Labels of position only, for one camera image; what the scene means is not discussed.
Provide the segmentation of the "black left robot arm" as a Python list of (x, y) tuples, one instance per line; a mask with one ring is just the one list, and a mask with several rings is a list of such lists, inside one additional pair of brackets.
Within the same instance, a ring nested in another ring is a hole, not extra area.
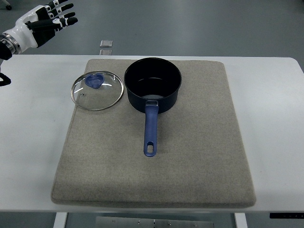
[(11, 44), (9, 41), (3, 36), (0, 36), (0, 64), (4, 60), (9, 60), (12, 57), (12, 52), (11, 52)]

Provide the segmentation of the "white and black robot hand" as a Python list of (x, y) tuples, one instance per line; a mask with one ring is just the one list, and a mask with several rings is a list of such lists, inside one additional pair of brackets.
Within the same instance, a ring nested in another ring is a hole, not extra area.
[(73, 6), (66, 0), (52, 0), (21, 16), (13, 28), (1, 33), (11, 44), (12, 55), (21, 54), (29, 48), (38, 48), (57, 32), (77, 23), (74, 12), (64, 13)]

